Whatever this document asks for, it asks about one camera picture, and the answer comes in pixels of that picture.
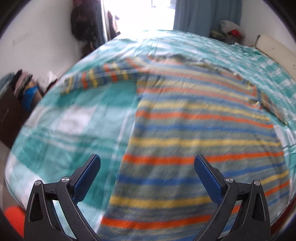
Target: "teal plaid bedsheet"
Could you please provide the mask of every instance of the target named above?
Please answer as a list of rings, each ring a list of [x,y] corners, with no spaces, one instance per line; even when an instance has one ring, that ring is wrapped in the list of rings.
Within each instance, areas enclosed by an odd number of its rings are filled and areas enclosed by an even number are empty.
[[[61,96],[63,80],[90,68],[135,56],[172,56],[218,65],[239,73],[266,93],[284,113],[285,124],[271,116],[285,152],[294,194],[296,85],[269,57],[254,48],[226,45],[179,31],[147,31],[106,43],[75,64],[42,99],[22,128],[5,170],[10,192],[26,207],[32,185],[56,182],[92,153],[102,167],[79,207],[96,231],[108,205],[121,158],[133,129],[138,104],[135,82],[118,82]]]

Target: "blue curtain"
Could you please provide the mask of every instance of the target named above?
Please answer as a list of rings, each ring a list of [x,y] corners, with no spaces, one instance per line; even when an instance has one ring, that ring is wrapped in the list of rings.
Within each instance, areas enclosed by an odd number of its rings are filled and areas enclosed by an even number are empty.
[[[209,37],[219,21],[240,24],[242,0],[177,0],[174,29]]]

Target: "striped sweater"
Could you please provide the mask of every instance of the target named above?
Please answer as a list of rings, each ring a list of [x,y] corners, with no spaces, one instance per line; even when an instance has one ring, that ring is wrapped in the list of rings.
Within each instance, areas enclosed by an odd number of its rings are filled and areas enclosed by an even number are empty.
[[[127,79],[137,81],[140,101],[100,238],[193,240],[215,208],[194,171],[198,154],[238,182],[260,180],[275,219],[288,203],[289,179],[265,112],[283,115],[264,93],[225,69],[177,56],[106,64],[66,80],[63,92]]]

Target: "metal screw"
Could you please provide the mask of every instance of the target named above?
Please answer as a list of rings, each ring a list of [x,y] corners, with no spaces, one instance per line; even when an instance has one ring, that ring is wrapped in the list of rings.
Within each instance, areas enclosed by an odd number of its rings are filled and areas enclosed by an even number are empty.
[[[41,181],[40,181],[40,180],[37,180],[37,181],[34,183],[35,186],[39,186],[40,184],[41,184]]]
[[[226,180],[228,183],[233,183],[233,178],[232,178],[232,177],[226,177],[225,180]]]
[[[261,183],[260,183],[258,180],[255,180],[255,181],[254,181],[254,184],[255,184],[256,186],[260,186],[260,185],[261,185]]]
[[[69,177],[63,177],[63,178],[62,178],[62,182],[63,182],[63,183],[66,183],[66,182],[68,182],[69,180],[70,180]]]

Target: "white wall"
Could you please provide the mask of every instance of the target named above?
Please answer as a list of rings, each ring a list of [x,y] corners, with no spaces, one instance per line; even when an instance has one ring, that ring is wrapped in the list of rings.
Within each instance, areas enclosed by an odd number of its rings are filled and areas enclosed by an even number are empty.
[[[60,76],[80,59],[72,36],[72,0],[31,0],[0,39],[0,77],[24,69],[35,78]]]
[[[296,43],[285,25],[263,0],[243,0],[241,27],[245,45],[253,45],[257,36],[267,34],[296,53]]]

